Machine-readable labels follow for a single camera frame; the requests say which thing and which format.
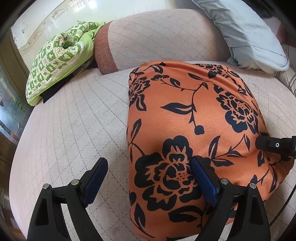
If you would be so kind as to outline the pink bolster cushion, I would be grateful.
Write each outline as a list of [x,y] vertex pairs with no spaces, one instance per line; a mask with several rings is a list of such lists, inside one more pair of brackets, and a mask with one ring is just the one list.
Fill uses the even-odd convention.
[[225,62],[230,50],[203,11],[163,9],[108,22],[95,37],[94,57],[109,74],[156,60]]

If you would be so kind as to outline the dark furry garment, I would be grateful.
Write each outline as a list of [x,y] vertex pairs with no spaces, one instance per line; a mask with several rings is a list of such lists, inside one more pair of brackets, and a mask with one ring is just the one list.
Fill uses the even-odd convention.
[[271,18],[273,16],[280,18],[285,16],[282,7],[284,1],[243,0],[243,2],[251,7],[262,18]]

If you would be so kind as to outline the grey pillow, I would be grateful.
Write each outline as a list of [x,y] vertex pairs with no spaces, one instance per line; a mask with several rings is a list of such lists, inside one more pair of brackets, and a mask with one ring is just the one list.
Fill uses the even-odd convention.
[[230,50],[228,63],[274,75],[290,60],[270,27],[244,1],[193,1],[221,31]]

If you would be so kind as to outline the wooden stained glass door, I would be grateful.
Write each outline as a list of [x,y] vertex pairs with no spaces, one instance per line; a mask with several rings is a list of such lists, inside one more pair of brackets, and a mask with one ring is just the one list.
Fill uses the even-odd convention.
[[8,29],[1,37],[1,206],[10,208],[9,181],[16,147],[32,112],[25,88],[29,70]]

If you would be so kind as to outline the green checkered pillow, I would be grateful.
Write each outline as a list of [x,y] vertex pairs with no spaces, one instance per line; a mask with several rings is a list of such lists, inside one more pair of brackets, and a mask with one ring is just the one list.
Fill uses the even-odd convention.
[[41,94],[93,56],[94,39],[105,22],[78,21],[49,39],[36,55],[26,84],[26,100],[36,106]]

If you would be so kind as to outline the orange floral blouse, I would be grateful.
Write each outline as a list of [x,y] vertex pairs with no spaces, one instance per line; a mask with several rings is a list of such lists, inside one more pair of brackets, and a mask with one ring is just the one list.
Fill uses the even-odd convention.
[[211,208],[191,172],[197,159],[220,178],[259,185],[269,199],[293,160],[256,148],[268,135],[257,101],[226,65],[150,62],[129,75],[130,220],[146,240],[198,234]]

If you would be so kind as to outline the striped beige cushion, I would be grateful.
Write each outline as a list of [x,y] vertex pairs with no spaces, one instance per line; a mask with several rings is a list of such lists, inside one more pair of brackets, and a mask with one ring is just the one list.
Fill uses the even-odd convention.
[[290,67],[287,71],[278,72],[276,77],[277,79],[284,84],[290,92],[296,96],[296,55],[295,55],[295,47],[283,44],[282,48],[286,54],[286,56],[290,60]]

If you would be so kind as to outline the black folded cloth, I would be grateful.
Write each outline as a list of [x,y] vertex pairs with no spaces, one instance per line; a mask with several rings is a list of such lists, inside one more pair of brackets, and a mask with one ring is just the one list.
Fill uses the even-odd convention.
[[76,69],[73,73],[69,74],[67,77],[63,78],[62,80],[58,81],[57,83],[52,85],[50,88],[45,90],[42,94],[40,94],[40,97],[43,99],[43,103],[46,103],[51,97],[53,97],[65,84],[67,84],[75,76],[77,76],[84,70],[92,69],[92,68],[98,68],[96,62],[87,61],[78,69]]

